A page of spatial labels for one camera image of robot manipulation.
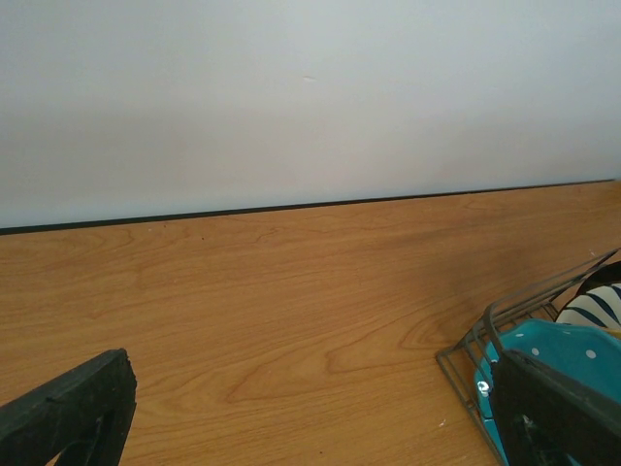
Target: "metal wire rack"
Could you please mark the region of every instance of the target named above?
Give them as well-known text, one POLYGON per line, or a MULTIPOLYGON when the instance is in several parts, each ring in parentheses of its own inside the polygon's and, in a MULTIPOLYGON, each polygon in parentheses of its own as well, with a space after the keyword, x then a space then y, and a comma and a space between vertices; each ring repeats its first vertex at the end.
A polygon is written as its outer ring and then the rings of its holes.
POLYGON ((482 317, 453 347, 438 352, 436 359, 462 405, 492 450, 499 464, 505 464, 501 453, 483 426, 485 417, 478 406, 474 391, 474 373, 484 376, 480 361, 491 363, 485 348, 491 341, 497 354, 503 349, 500 334, 528 318, 556 320, 560 310, 572 298, 572 290, 592 273, 606 265, 619 250, 593 257, 570 270, 532 284, 490 304, 482 317))

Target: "white wall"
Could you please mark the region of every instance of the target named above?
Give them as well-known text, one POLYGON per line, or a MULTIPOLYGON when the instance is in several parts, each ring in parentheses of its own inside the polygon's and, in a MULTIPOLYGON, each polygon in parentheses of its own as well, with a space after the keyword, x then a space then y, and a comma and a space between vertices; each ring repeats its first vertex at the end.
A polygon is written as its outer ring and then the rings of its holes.
POLYGON ((0 0, 0 226, 621 175, 621 4, 0 0))

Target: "wood grain surface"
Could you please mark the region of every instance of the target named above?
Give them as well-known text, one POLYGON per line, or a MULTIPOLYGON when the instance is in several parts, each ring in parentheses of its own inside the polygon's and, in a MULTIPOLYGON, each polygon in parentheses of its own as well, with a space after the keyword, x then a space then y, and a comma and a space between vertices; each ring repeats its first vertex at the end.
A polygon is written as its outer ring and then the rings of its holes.
POLYGON ((434 354, 621 245, 621 183, 0 238, 0 403, 125 347, 121 464, 494 464, 434 354))

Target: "wooden tabletop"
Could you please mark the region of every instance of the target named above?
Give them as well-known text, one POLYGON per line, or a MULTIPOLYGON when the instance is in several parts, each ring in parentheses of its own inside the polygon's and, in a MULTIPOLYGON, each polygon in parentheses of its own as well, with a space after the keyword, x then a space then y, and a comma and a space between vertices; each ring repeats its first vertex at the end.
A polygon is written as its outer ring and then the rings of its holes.
POLYGON ((438 367, 621 245, 621 183, 0 238, 0 403, 124 347, 121 464, 494 464, 438 367))

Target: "striped fabric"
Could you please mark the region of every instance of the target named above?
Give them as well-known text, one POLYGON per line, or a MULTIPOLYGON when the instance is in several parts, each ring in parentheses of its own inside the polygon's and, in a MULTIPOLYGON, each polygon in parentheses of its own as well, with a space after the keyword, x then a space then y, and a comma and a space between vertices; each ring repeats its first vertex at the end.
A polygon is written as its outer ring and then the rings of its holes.
POLYGON ((621 330, 621 283, 600 286, 573 298, 556 321, 621 330))

